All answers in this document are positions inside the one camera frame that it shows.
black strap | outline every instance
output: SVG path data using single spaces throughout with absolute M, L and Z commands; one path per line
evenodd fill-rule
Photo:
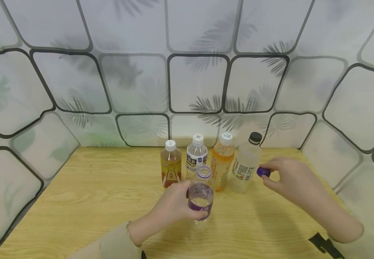
M 333 259 L 345 259 L 343 255 L 333 246 L 330 239 L 325 240 L 319 233 L 309 238 L 309 241 L 322 253 L 328 252 Z

purple bottle cap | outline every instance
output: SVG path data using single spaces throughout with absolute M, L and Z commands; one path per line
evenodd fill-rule
M 266 175 L 267 177 L 270 177 L 270 170 L 266 168 L 259 167 L 257 169 L 257 175 L 262 177 L 262 175 Z

wood grain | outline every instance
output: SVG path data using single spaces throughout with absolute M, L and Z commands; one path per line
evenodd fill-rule
M 109 229 L 147 213 L 163 193 L 161 148 L 82 147 L 0 248 L 0 259 L 65 258 Z M 262 161 L 296 149 L 263 149 Z M 183 157 L 183 175 L 185 157 Z M 331 188 L 326 189 L 342 204 Z M 207 228 L 179 222 L 143 244 L 154 258 L 328 259 L 308 239 L 325 231 L 254 177 L 244 195 L 217 193 Z

tiled wall backdrop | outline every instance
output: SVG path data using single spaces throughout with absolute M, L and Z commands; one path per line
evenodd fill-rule
M 223 131 L 374 227 L 374 1 L 0 0 L 0 245 L 79 145 Z

beige sleeve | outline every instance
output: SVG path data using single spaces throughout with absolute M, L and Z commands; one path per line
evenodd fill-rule
M 345 259 L 373 259 L 374 258 L 374 232 L 365 229 L 362 236 L 348 244 L 339 243 L 329 234 L 333 246 L 345 257 Z
M 141 248 L 134 245 L 126 227 L 129 222 L 106 233 L 68 259 L 141 259 Z

